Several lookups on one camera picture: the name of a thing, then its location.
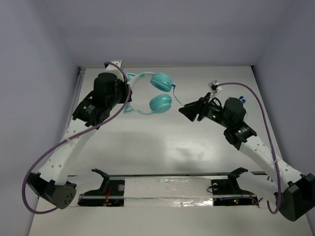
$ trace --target white table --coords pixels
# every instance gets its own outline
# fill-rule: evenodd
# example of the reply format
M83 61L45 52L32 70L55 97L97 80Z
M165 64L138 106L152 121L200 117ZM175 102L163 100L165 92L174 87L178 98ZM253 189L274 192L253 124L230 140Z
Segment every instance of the white table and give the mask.
M208 83L242 82L260 97L250 67L173 67L126 68L125 72L164 72L177 85L176 95L182 103L198 100L208 91ZM93 81L103 69L87 69L79 101L93 89ZM148 79L139 82L133 92L134 103L148 109L151 98L160 94ZM246 120L268 144L261 113L254 97L245 88L224 86L221 101L244 96L249 113ZM204 119L190 122L178 112L174 100L166 114L142 116L137 113L119 115L102 127L84 147L70 173L82 174L99 168L110 175L189 174L230 172L238 167L250 171L261 169L235 148L223 136L224 128ZM278 145L276 152L280 155ZM37 209L51 205L40 199ZM68 235L259 235L311 236L305 216L289 222L280 214L271 215L266 207L69 207L47 215L36 215L31 236Z

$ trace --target wall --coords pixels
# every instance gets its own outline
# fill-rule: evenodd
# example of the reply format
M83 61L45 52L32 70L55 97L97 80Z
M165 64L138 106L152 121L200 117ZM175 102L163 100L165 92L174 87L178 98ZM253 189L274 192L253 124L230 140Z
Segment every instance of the wall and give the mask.
M0 1L0 235L28 235L21 185L65 128L77 66L41 0ZM37 200L29 191L28 200Z
M265 106L283 158L315 173L315 1L293 1L255 64ZM315 209L308 214L315 233Z
M292 0L45 0L76 62L253 65Z

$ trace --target teal headphones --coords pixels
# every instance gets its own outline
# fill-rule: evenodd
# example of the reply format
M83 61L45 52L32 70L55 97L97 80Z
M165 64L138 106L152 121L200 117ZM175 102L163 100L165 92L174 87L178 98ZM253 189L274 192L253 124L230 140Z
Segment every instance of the teal headphones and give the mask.
M172 90L172 87L175 87L174 84L172 84L172 79L168 75L164 73L154 73L154 72L143 72L141 74L131 74L127 73L128 79L129 79L129 85L130 88L135 85L137 81L139 81L141 78L145 77L146 75L151 75L152 78L150 80L150 83L156 87L157 89L163 91L163 92L170 92ZM156 96L155 98L151 99L149 102L150 111L141 111L137 109L132 102L128 103L128 106L126 106L124 113L130 113L133 111L136 111L143 115L152 115L152 114L161 114L164 112L167 112L171 108L172 98L168 94L161 94L159 96Z

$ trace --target ear cup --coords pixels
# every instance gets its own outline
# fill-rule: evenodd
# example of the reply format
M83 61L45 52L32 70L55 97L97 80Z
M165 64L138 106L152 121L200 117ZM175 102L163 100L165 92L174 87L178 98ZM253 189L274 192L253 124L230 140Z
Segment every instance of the ear cup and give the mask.
M152 76L150 83L163 92L170 92L172 89L172 78L164 73Z
M154 113L161 114L167 112L171 108L172 98L168 94L161 94L153 98L150 103L150 109Z

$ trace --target headphones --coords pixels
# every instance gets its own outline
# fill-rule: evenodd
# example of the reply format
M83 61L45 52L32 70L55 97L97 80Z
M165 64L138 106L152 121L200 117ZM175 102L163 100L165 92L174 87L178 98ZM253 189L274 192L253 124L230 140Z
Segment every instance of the headphones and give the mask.
M163 92L170 92L172 90L172 87L175 87L174 84L172 84L172 79L168 75L164 73L154 73L154 72L143 72L138 75L127 73L130 85L130 88L135 85L137 81L145 77L146 75L151 75L150 83L156 87L157 89L163 91ZM168 94L161 94L159 96L156 96L155 98L151 99L149 102L150 111L142 111L137 109L132 102L128 103L128 106L126 106L124 113L130 113L133 111L136 111L143 115L152 115L152 114L161 114L164 112L167 112L171 108L172 98Z

